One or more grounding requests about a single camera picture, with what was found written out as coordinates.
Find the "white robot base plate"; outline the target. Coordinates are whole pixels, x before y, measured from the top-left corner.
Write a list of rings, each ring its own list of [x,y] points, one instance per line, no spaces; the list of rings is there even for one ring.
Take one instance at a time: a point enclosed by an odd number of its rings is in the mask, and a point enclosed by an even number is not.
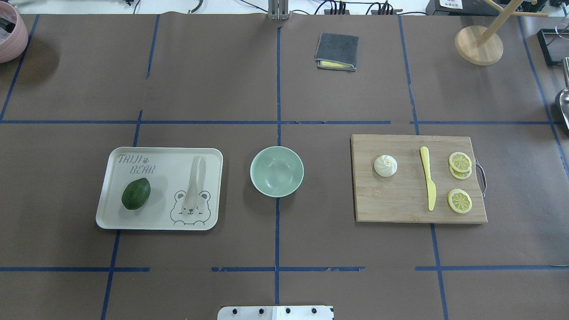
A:
[[[218,320],[333,320],[333,306],[226,306],[220,308]]]

